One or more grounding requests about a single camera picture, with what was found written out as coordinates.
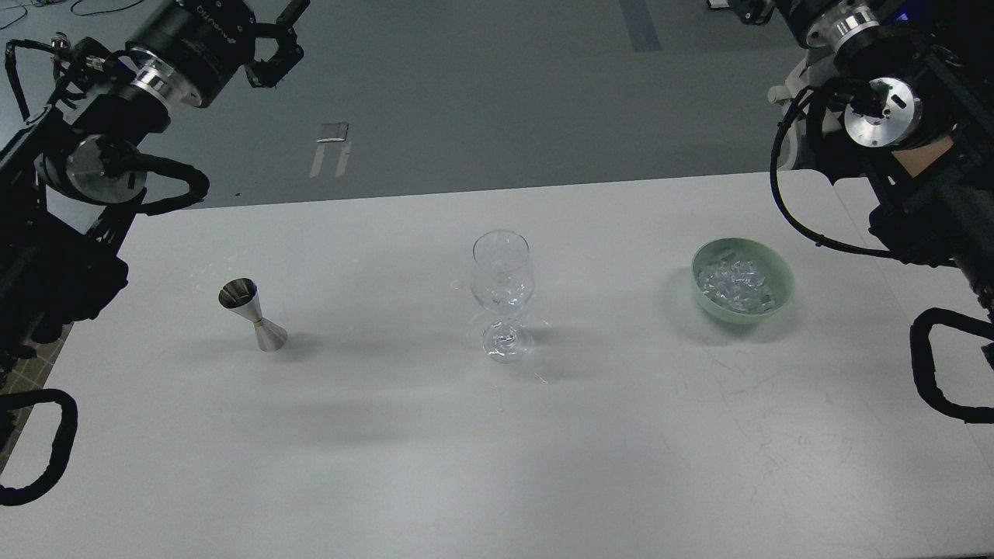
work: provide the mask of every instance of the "glass base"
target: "glass base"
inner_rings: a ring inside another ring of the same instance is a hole
[[[532,350],[532,334],[517,320],[490,324],[483,331],[483,351],[495,361],[517,361]]]

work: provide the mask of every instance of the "green bowl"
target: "green bowl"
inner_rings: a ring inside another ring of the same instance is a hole
[[[759,314],[747,314],[724,308],[704,294],[697,284],[701,268],[717,261],[718,256],[728,250],[735,251],[744,260],[755,262],[756,267],[766,276],[766,284],[773,291],[776,306]],[[697,303],[711,316],[732,324],[755,324],[766,320],[780,312],[794,296],[794,274],[790,272],[787,262],[770,247],[749,239],[718,239],[701,247],[692,260],[691,275]]]

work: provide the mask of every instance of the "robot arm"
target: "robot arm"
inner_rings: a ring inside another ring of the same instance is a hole
[[[980,0],[730,0],[730,5],[749,24],[768,21],[775,6],[798,45],[817,53],[809,60],[834,66],[827,76],[810,79],[811,87],[793,99],[774,151],[786,128],[795,121],[800,126],[803,117],[803,134],[791,131],[795,139],[803,136],[811,167],[832,181],[869,178],[880,202],[870,215],[870,232],[888,250],[848,247],[854,250],[847,252],[959,267],[994,321],[989,67],[994,41],[981,27],[994,16],[994,6]],[[832,247],[790,217],[775,178],[774,162],[774,197],[791,225]],[[919,393],[945,415],[994,423],[994,408],[952,404],[938,389],[927,339],[936,324],[994,340],[990,323],[939,309],[923,313],[911,328]],[[994,367],[994,344],[984,353]]]
[[[32,357],[29,339],[53,341],[62,325],[99,312],[127,284],[117,257],[137,214],[158,215],[200,202],[209,180],[191,165],[141,153],[149,133],[163,132],[181,103],[210,105],[235,72],[253,87],[274,87],[303,57],[293,24],[309,0],[291,0],[274,24],[261,24],[243,0],[163,0],[121,51],[86,38],[69,48],[11,41],[6,70],[25,125],[0,150],[0,379],[18,359]],[[255,41],[276,39],[276,53],[254,60]],[[15,50],[53,55],[55,90],[28,115]],[[75,86],[79,91],[70,92]],[[102,93],[92,96],[91,91]],[[57,105],[88,105],[72,122]],[[145,202],[148,173],[187,183],[188,192]],[[48,212],[48,189],[103,207],[85,233]],[[8,413],[41,402],[64,411],[52,463],[23,489],[0,487],[0,504],[24,504],[48,491],[65,469],[76,432],[76,406],[59,391],[0,396],[0,447],[10,436]]]

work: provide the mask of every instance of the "tiled floor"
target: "tiled floor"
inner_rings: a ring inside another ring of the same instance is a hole
[[[21,361],[7,376],[6,382],[0,380],[0,394],[12,394],[44,388],[45,381],[48,380],[49,373],[52,372],[52,365],[56,362],[56,358],[59,357],[59,352],[62,351],[63,343],[66,341],[66,336],[69,335],[71,328],[71,326],[66,326],[63,329],[62,337],[53,343],[35,345],[38,349],[38,357]],[[27,423],[28,416],[31,414],[31,408],[18,410],[15,413],[17,415],[17,427],[14,430],[14,436],[8,441],[6,447],[0,449],[0,472],[7,465],[7,460],[10,458],[14,444],[21,435],[21,430],[24,429],[24,424]]]

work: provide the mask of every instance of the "wire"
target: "wire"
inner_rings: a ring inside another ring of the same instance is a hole
[[[79,6],[80,4],[82,4],[85,1],[86,0],[76,0],[76,2],[73,2],[73,4],[70,5],[69,11],[73,12],[74,14],[76,14],[78,16],[98,16],[100,14],[113,14],[115,12],[123,12],[124,10],[126,10],[128,8],[133,8],[133,7],[137,6],[138,4],[141,4],[145,0],[136,0],[135,2],[132,2],[132,3],[128,4],[127,6],[121,6],[120,8],[114,8],[112,10],[99,10],[99,11],[96,11],[96,12],[84,12],[84,13],[77,12],[76,11],[76,7]]]
[[[12,21],[10,23],[6,23],[6,24],[4,24],[3,27],[0,27],[0,31],[3,31],[5,29],[7,29],[8,27],[10,27],[10,26],[14,25],[15,23],[17,23],[17,22],[23,20],[24,18],[28,17],[28,8],[24,7],[24,4],[18,4],[18,7],[20,7],[22,10],[24,10],[24,12],[21,15],[17,16],[17,18],[14,21]]]

